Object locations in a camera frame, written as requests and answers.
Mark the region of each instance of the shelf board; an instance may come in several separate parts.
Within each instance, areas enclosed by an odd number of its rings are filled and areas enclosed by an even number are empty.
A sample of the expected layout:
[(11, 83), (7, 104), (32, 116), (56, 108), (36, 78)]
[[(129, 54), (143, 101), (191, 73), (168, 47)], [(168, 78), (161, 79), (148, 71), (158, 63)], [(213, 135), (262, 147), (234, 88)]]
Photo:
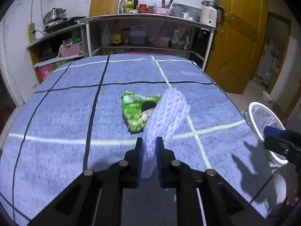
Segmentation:
[(56, 35), (59, 35), (59, 34), (62, 34), (62, 33), (65, 33), (67, 31), (71, 31), (71, 30), (75, 30), (77, 28), (80, 28), (81, 25), (80, 24), (77, 24), (77, 25), (71, 25), (71, 26), (68, 26), (68, 27), (65, 27), (65, 28), (62, 28), (60, 30), (57, 30), (57, 31), (54, 31), (54, 32), (51, 32), (49, 34), (46, 34), (44, 35), (43, 37), (41, 38), (37, 38), (35, 41), (33, 41), (31, 44), (29, 44), (26, 49), (29, 50), (31, 47), (37, 45), (38, 43), (44, 41), (44, 40), (47, 40), (51, 37), (54, 37)]
[(182, 19), (178, 17), (173, 17), (169, 15), (160, 15), (160, 14), (153, 14), (153, 13), (115, 13), (115, 14), (104, 14), (94, 17), (87, 17), (84, 19), (76, 20), (77, 23), (81, 25), (89, 24), (91, 22), (97, 22), (101, 20), (108, 20), (108, 19), (161, 19), (161, 20), (169, 20), (174, 22), (179, 22), (187, 25), (193, 25), (196, 27), (204, 27), (209, 30), (217, 30), (223, 31), (219, 28), (215, 28), (203, 22), (191, 21), (187, 19)]
[[(178, 50), (178, 49), (173, 49), (173, 48), (170, 48), (170, 47), (145, 47), (145, 46), (131, 46), (131, 45), (128, 45), (128, 46), (117, 46), (117, 47), (104, 47), (104, 49), (114, 49), (114, 48), (142, 48), (142, 49), (159, 49), (159, 50), (166, 50), (166, 51), (176, 51), (176, 52), (184, 52), (184, 53), (194, 53), (197, 57), (199, 57), (201, 60), (204, 61), (204, 58), (199, 55), (198, 53), (196, 53), (195, 51), (192, 51), (192, 50)], [(99, 50), (101, 50), (102, 47), (100, 48), (97, 48), (95, 49), (93, 52), (92, 52), (92, 56), (97, 53)]]
[(67, 60), (67, 59), (79, 58), (79, 57), (83, 57), (83, 56), (84, 55), (72, 55), (72, 56), (68, 56), (68, 57), (55, 57), (53, 59), (48, 59), (43, 62), (36, 63), (33, 67), (38, 68), (38, 67), (44, 66), (46, 64), (55, 63), (55, 62)]

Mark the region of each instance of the wooden cutting board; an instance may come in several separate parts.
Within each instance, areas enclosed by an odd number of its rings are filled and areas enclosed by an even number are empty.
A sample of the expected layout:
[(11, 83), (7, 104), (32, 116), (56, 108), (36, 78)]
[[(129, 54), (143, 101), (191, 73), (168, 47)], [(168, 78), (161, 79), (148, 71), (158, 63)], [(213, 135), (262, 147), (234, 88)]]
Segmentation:
[(89, 16), (117, 13), (119, 0), (91, 0)]

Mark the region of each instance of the green box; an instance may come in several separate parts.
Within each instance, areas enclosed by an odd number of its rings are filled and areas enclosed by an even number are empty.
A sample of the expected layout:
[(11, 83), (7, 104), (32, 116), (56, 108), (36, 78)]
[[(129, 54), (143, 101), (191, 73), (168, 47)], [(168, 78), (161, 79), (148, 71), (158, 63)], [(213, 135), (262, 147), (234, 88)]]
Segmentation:
[(57, 69), (58, 67), (60, 67), (61, 65), (63, 64), (66, 64), (66, 63), (69, 63), (71, 61), (74, 61), (74, 59), (64, 59), (64, 60), (60, 60), (60, 61), (57, 61), (57, 62), (54, 62), (53, 63), (53, 66), (55, 69)]

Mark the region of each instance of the pink box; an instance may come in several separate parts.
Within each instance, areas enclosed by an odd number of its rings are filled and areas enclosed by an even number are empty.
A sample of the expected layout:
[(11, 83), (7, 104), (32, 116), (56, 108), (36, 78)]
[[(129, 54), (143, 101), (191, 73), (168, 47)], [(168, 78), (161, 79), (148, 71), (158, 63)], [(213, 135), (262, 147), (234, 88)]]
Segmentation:
[(80, 51), (82, 51), (82, 42), (77, 44), (67, 44), (63, 47), (60, 47), (60, 52), (62, 54), (62, 57), (78, 55)]
[(44, 66), (39, 67), (38, 71), (42, 80), (44, 81), (47, 78), (47, 76), (49, 76), (51, 72), (54, 71), (54, 66), (52, 63), (46, 64)]

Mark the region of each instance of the plastic bottle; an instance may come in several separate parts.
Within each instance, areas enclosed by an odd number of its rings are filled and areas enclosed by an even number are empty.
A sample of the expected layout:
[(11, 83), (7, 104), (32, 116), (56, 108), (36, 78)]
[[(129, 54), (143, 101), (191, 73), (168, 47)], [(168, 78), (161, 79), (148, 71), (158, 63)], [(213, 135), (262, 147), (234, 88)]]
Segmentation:
[(125, 12), (129, 13), (129, 11), (132, 9), (133, 9), (133, 0), (128, 0), (126, 3)]
[(119, 4), (119, 13), (125, 13), (125, 8), (126, 8), (126, 1), (121, 0)]
[(110, 46), (110, 29), (108, 24), (104, 26), (102, 35), (101, 35), (101, 47), (106, 48)]
[(134, 9), (137, 9), (137, 6), (138, 6), (138, 0), (134, 0)]
[(116, 19), (114, 21), (114, 28), (111, 34), (111, 46), (117, 47), (121, 45), (121, 30), (119, 27), (119, 22)]

